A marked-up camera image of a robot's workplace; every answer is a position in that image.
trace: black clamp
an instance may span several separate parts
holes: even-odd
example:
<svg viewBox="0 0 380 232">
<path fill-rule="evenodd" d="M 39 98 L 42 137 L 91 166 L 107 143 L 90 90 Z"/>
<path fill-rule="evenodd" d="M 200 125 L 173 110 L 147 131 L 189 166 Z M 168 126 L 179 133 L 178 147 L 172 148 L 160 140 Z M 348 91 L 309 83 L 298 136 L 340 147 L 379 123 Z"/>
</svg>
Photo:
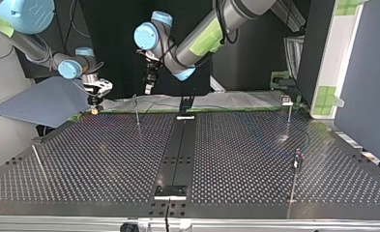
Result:
<svg viewBox="0 0 380 232">
<path fill-rule="evenodd" d="M 191 120 L 195 118 L 195 116 L 187 112 L 192 108 L 194 100 L 195 96 L 181 98 L 180 111 L 178 112 L 177 120 Z"/>
<path fill-rule="evenodd" d="M 292 163 L 293 169 L 300 172 L 302 169 L 302 165 L 304 164 L 304 160 L 304 153 L 301 151 L 301 149 L 297 149 Z"/>
<path fill-rule="evenodd" d="M 154 87 L 157 83 L 157 80 L 159 79 L 160 68 L 161 62 L 148 60 L 144 77 L 144 83 Z"/>
</svg>

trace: gray slanted panel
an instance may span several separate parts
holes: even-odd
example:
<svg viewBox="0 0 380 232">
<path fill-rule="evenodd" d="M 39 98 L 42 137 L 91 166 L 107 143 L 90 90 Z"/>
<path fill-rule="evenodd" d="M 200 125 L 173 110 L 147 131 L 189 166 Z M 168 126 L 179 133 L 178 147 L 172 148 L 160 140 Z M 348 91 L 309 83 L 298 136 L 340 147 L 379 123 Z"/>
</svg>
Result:
<svg viewBox="0 0 380 232">
<path fill-rule="evenodd" d="M 380 159 L 380 0 L 365 3 L 336 126 Z"/>
</svg>

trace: black backdrop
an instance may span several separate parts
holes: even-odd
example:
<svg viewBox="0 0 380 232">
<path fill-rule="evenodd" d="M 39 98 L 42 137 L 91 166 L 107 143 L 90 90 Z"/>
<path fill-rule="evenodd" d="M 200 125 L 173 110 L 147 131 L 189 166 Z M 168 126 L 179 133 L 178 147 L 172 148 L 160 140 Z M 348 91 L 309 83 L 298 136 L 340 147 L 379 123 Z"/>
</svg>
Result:
<svg viewBox="0 0 380 232">
<path fill-rule="evenodd" d="M 123 0 L 80 1 L 91 40 L 105 66 L 100 75 L 114 83 L 110 99 L 142 95 L 144 57 L 135 53 L 133 31 L 151 19 L 153 11 L 164 11 L 174 17 L 172 36 L 179 44 L 212 10 L 209 0 Z M 187 81 L 180 82 L 166 69 L 160 75 L 154 94 L 170 96 L 202 96 L 210 91 L 211 62 L 207 62 Z"/>
</svg>

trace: black center rail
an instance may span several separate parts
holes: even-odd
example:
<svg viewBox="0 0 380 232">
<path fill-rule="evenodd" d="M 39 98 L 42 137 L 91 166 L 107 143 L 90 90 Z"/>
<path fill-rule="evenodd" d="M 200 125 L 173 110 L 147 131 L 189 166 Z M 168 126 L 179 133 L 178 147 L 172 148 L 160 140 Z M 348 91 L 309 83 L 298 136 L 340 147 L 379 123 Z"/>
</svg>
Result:
<svg viewBox="0 0 380 232">
<path fill-rule="evenodd" d="M 0 167 L 0 216 L 380 220 L 380 168 L 308 115 L 175 116 L 63 126 Z"/>
</svg>

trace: green label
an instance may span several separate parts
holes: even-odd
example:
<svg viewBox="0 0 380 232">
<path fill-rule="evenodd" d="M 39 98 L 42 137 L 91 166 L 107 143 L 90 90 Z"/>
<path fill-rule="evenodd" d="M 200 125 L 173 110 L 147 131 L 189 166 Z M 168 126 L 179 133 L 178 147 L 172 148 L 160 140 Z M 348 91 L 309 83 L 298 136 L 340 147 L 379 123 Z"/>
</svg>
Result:
<svg viewBox="0 0 380 232">
<path fill-rule="evenodd" d="M 216 52 L 220 48 L 219 41 L 222 39 L 222 31 L 219 22 L 214 19 L 210 25 L 198 36 L 190 47 L 190 51 L 196 56 L 204 56 L 208 51 Z"/>
<path fill-rule="evenodd" d="M 331 115 L 336 101 L 335 94 L 335 86 L 319 86 L 314 104 L 313 115 Z"/>
</svg>

